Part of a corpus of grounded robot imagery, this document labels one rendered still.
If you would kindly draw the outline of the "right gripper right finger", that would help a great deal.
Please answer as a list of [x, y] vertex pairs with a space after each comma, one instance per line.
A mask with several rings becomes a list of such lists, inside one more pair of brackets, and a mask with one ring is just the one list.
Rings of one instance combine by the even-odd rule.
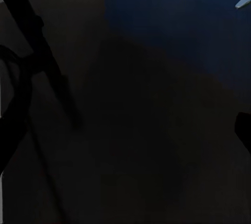
[[234, 130], [251, 154], [251, 114], [239, 112]]

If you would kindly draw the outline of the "monitor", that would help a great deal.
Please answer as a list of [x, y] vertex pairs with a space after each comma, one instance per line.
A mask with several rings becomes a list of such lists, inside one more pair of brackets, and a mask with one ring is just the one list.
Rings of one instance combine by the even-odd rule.
[[[29, 66], [38, 63], [45, 63], [53, 58], [53, 54], [42, 33], [43, 21], [41, 17], [36, 16], [29, 0], [4, 0], [14, 21], [20, 29], [22, 35], [26, 37], [33, 54], [19, 58], [10, 49], [0, 46], [0, 52], [13, 57], [19, 66], [19, 82], [16, 93], [12, 99], [7, 111], [1, 115], [0, 99], [0, 118], [16, 114], [24, 99], [27, 88], [26, 69]], [[0, 175], [0, 224], [3, 224], [3, 197], [2, 197], [2, 174]]]

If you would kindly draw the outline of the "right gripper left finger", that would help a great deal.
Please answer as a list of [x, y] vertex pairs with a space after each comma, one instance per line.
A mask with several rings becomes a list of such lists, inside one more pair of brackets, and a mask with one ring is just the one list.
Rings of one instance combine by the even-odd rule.
[[0, 175], [27, 133], [22, 112], [0, 118]]

